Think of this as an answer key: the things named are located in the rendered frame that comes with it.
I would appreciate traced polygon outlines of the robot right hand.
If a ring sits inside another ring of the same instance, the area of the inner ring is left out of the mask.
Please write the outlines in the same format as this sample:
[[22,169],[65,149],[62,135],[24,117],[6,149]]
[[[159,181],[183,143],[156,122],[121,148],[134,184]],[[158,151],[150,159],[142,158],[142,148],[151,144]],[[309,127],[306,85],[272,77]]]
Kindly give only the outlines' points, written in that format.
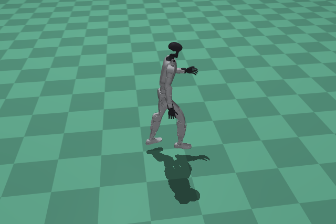
[[[172,104],[172,106],[173,106],[173,104]],[[175,112],[174,107],[169,109],[169,107],[168,107],[168,105],[167,105],[167,108],[168,108],[168,110],[169,110],[169,112],[168,112],[169,119],[170,119],[170,116],[171,116],[171,119],[172,119],[172,117],[173,117],[173,119],[174,119],[174,117],[176,118],[175,113],[176,113],[177,115],[178,115],[178,113]]]

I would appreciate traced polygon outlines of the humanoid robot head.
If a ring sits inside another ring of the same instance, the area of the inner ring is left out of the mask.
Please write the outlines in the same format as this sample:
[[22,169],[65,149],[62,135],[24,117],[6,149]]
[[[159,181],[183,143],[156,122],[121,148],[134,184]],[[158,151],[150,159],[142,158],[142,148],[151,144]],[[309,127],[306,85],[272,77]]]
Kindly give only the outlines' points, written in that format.
[[[172,59],[174,59],[174,57],[178,57],[178,52],[182,50],[182,46],[177,42],[171,42],[168,47],[170,50],[176,51],[175,54],[170,54],[168,57],[166,57],[166,61],[171,61]],[[173,60],[173,62],[175,62],[175,60]]]

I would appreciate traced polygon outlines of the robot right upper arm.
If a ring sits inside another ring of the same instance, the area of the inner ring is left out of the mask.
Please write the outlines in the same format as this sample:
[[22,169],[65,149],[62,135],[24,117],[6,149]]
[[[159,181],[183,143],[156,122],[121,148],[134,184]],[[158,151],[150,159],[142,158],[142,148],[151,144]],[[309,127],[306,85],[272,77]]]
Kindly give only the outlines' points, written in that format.
[[166,91],[166,88],[170,86],[170,83],[172,82],[174,71],[175,71],[174,66],[169,64],[168,67],[166,68],[166,78],[165,78],[165,85],[164,85],[165,91]]

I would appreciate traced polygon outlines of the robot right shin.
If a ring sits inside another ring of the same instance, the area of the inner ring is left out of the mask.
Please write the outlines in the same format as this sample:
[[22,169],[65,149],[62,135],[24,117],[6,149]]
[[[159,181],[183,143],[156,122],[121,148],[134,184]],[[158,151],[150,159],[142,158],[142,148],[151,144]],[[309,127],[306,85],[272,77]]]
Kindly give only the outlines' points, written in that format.
[[186,131],[186,125],[184,126],[184,124],[182,124],[181,122],[177,124],[178,145],[180,145],[180,143],[182,145],[183,138],[184,138],[185,131]]

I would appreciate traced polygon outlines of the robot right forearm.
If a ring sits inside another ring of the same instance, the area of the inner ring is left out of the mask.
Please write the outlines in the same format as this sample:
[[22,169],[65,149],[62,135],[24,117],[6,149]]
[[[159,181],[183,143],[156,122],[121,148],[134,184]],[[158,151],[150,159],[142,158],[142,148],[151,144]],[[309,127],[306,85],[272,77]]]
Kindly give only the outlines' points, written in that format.
[[171,86],[168,86],[166,88],[165,96],[166,96],[166,102],[168,104],[169,109],[173,108],[172,106],[172,87]]

